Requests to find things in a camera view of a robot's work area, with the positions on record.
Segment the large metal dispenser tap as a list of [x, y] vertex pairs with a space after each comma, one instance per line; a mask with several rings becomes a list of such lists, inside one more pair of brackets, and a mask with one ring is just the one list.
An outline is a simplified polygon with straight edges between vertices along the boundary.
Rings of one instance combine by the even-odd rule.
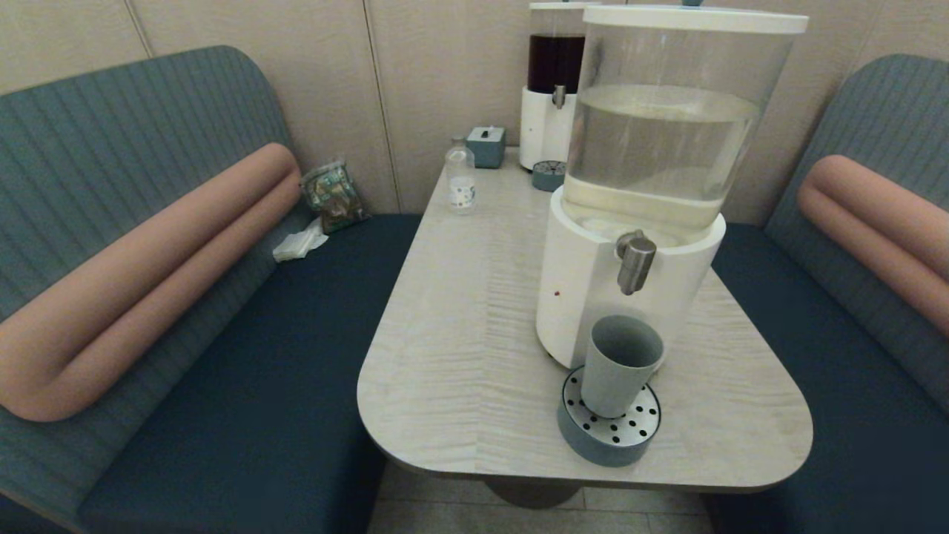
[[624, 295], [640, 291], [647, 280], [658, 247], [645, 236], [644, 230], [622, 234], [616, 242], [615, 254], [621, 261], [617, 284]]

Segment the grey plastic cup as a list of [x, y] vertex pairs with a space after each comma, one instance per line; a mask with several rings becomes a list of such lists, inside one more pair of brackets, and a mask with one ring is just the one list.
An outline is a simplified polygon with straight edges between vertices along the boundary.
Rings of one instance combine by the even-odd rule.
[[662, 337], [636, 317], [614, 314], [592, 326], [581, 398], [597, 416], [617, 418], [634, 403], [664, 355]]

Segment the small clear bottle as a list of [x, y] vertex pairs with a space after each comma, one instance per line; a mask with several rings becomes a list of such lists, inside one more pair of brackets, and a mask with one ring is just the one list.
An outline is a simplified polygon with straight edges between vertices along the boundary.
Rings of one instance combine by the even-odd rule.
[[452, 146], [445, 155], [445, 174], [448, 183], [448, 202], [458, 214], [468, 214], [475, 209], [475, 155], [466, 145], [465, 136], [454, 136]]

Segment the small blue perforated drip tray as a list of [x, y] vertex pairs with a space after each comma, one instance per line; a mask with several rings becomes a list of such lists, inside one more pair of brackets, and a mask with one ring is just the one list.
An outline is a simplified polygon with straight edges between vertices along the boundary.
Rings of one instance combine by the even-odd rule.
[[566, 175], [563, 161], [540, 161], [532, 166], [532, 186], [537, 190], [553, 192], [562, 186]]

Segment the blue-grey tissue box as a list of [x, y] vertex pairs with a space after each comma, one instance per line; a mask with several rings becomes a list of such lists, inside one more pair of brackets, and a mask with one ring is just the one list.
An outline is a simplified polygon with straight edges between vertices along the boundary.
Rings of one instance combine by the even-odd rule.
[[466, 146], [474, 155], [479, 169], [498, 169], [503, 162], [507, 129], [503, 126], [475, 126], [466, 138]]

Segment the crumpled snack bag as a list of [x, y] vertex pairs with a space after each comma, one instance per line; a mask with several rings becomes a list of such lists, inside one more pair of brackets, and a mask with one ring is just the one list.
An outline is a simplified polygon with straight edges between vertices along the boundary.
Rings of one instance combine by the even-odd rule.
[[319, 216], [324, 234], [371, 219], [342, 158], [320, 165], [301, 178], [302, 196]]

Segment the white crumpled tissue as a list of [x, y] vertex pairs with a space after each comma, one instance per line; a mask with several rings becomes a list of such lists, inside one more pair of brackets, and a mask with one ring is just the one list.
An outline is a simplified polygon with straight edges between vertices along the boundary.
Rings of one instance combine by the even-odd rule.
[[316, 217], [301, 232], [285, 237], [272, 251], [272, 257], [276, 263], [305, 258], [309, 252], [321, 247], [326, 241], [328, 236], [323, 233], [321, 217]]

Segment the large blue perforated drip tray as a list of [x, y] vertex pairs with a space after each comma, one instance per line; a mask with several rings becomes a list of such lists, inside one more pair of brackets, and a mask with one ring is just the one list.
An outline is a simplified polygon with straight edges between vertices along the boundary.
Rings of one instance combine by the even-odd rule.
[[596, 415], [582, 398], [583, 366], [569, 372], [557, 406], [557, 426], [573, 452], [590, 463], [625, 467], [637, 463], [661, 428], [660, 401], [650, 384], [644, 385], [619, 417]]

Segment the large clear water dispenser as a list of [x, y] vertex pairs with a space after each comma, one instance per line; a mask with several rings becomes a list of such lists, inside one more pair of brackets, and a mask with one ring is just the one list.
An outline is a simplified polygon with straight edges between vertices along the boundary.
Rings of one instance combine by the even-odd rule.
[[[539, 341], [583, 364], [595, 322], [651, 325], [670, 348], [727, 229], [721, 209], [809, 17], [682, 4], [587, 7], [586, 45], [563, 184], [550, 197]], [[621, 293], [622, 234], [657, 253]]]

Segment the dark drink dispenser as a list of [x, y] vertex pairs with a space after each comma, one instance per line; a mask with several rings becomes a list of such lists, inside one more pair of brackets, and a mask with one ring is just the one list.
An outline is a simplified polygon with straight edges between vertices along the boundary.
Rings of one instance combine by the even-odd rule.
[[[536, 162], [566, 162], [569, 155], [588, 6], [572, 0], [529, 5], [529, 58], [520, 118], [520, 165], [528, 171]], [[552, 104], [555, 85], [566, 86], [566, 104], [560, 111]]]

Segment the pink bolster cushion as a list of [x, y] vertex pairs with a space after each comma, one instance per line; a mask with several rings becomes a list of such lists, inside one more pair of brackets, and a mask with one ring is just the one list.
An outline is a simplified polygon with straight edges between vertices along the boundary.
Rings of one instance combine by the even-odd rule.
[[294, 208], [300, 177], [268, 143], [0, 322], [0, 406], [52, 422], [97, 402]]
[[820, 159], [798, 210], [949, 338], [949, 211], [848, 159]]

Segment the teal upholstered bench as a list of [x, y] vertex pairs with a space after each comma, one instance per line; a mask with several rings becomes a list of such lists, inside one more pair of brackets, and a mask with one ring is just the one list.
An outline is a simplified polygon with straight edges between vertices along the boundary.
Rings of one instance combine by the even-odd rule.
[[948, 212], [906, 248], [949, 281], [949, 63], [854, 73], [768, 223], [727, 230], [712, 269], [803, 392], [813, 445], [775, 487], [707, 495], [715, 534], [949, 534], [949, 302], [939, 328], [800, 212], [819, 162], [844, 159]]
[[[268, 143], [291, 150], [274, 89], [227, 45], [0, 96], [0, 322]], [[276, 263], [313, 220], [301, 178], [97, 402], [52, 422], [0, 406], [0, 532], [366, 534], [386, 460], [358, 378], [421, 218]]]

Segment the table pedestal with brass base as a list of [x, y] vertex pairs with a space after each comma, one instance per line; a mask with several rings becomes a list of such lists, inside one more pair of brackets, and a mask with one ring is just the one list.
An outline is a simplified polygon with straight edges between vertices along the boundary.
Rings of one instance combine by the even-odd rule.
[[582, 487], [577, 484], [486, 481], [485, 485], [506, 503], [529, 510], [562, 506], [582, 491]]

